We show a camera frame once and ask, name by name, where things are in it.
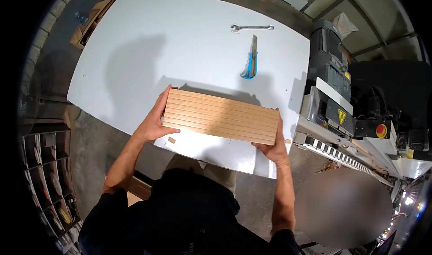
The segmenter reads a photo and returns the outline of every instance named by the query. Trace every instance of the yellow warning sticker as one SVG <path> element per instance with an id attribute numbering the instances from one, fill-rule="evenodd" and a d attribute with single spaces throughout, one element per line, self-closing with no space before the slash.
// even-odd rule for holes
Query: yellow warning sticker
<path id="1" fill-rule="evenodd" d="M 387 127 L 384 124 L 379 124 L 375 130 L 378 138 L 383 139 L 387 135 Z"/>
<path id="2" fill-rule="evenodd" d="M 339 123 L 342 124 L 345 120 L 345 117 L 347 116 L 347 113 L 342 111 L 341 109 L 338 109 L 339 112 Z"/>

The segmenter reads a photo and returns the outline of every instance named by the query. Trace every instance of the finger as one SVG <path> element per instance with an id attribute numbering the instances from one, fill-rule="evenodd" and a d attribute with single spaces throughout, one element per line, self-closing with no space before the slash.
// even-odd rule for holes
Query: finger
<path id="1" fill-rule="evenodd" d="M 259 143 L 251 143 L 251 144 L 261 151 L 265 151 L 265 150 L 267 150 L 268 147 L 270 147 L 267 144 L 259 144 Z"/>
<path id="2" fill-rule="evenodd" d="M 180 133 L 180 129 L 178 129 L 178 128 L 162 127 L 162 131 L 163 131 L 163 133 L 165 133 L 165 135 L 173 134 L 173 133 Z"/>
<path id="3" fill-rule="evenodd" d="M 275 141 L 280 141 L 280 140 L 283 141 L 284 140 L 284 135 L 283 135 L 284 128 L 283 128 L 283 126 L 284 126 L 284 123 L 282 121 L 282 117 L 279 114 L 279 121 L 277 123 L 277 130 L 276 130 L 276 139 L 275 139 Z"/>
<path id="4" fill-rule="evenodd" d="M 171 89 L 171 86 L 172 85 L 168 85 L 168 87 L 166 87 L 165 90 L 162 93 L 160 93 L 153 107 L 156 110 L 156 112 L 160 115 L 162 115 L 162 112 L 165 109 L 166 101 L 168 100 L 168 94 L 169 94 L 169 90 Z"/>

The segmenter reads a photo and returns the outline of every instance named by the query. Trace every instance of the wrist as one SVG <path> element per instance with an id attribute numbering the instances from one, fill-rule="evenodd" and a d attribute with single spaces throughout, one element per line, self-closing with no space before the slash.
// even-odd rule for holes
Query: wrist
<path id="1" fill-rule="evenodd" d="M 134 144 L 144 145 L 145 142 L 148 141 L 148 139 L 145 136 L 139 136 L 139 135 L 133 133 L 131 138 L 129 139 L 129 141 L 131 143 L 134 143 Z"/>
<path id="2" fill-rule="evenodd" d="M 276 167 L 280 167 L 280 168 L 291 166 L 291 164 L 289 163 L 288 157 L 286 157 L 286 159 L 275 162 L 275 164 L 276 164 Z"/>

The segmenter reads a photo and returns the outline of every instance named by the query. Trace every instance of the wrench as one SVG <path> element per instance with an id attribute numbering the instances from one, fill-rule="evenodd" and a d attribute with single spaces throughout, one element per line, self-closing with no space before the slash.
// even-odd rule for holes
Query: wrench
<path id="1" fill-rule="evenodd" d="M 232 25 L 231 26 L 231 31 L 232 32 L 238 32 L 242 29 L 268 29 L 268 30 L 273 30 L 274 26 L 272 25 L 268 25 L 268 26 L 238 26 L 238 25 Z"/>

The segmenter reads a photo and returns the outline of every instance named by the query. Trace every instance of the white table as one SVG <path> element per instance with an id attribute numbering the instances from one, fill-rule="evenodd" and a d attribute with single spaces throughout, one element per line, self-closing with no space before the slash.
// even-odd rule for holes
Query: white table
<path id="1" fill-rule="evenodd" d="M 232 24 L 273 25 L 242 30 Z M 240 77 L 252 35 L 257 75 Z M 116 0 L 79 58 L 68 100 L 90 115 L 132 134 L 168 84 L 267 108 L 280 108 L 285 139 L 299 118 L 309 40 L 255 11 L 219 0 Z M 276 169 L 249 142 L 181 131 L 154 144 L 240 172 L 276 177 Z"/>

